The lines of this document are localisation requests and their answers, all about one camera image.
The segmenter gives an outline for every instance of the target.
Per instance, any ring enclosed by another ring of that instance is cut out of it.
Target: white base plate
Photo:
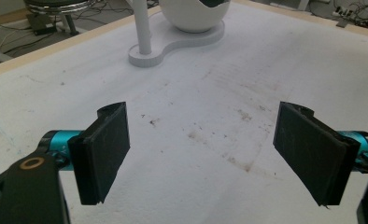
[[[149,17],[151,31],[151,54],[140,54],[138,45],[129,49],[129,62],[137,67],[152,67],[163,61],[163,57],[170,51],[179,48],[200,47],[220,40],[224,35],[224,22],[210,30],[192,34],[178,30],[166,20],[162,12]]]

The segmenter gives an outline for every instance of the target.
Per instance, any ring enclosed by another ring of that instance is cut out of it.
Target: gray floor
[[[300,0],[254,0],[270,5],[280,4],[285,7],[298,7]],[[337,20],[332,16],[336,7],[349,7],[350,3],[359,0],[330,0],[329,3],[311,0],[306,11],[314,16]],[[149,7],[158,5],[158,0],[148,1]],[[92,30],[113,21],[132,15],[133,11],[126,0],[101,0],[93,8],[73,15],[74,23],[78,28]],[[16,28],[28,28],[29,24],[11,24]],[[70,38],[69,33],[57,32],[51,35],[35,36],[31,29],[12,30],[0,26],[0,50],[12,57],[19,57],[28,52],[44,48],[53,43]]]

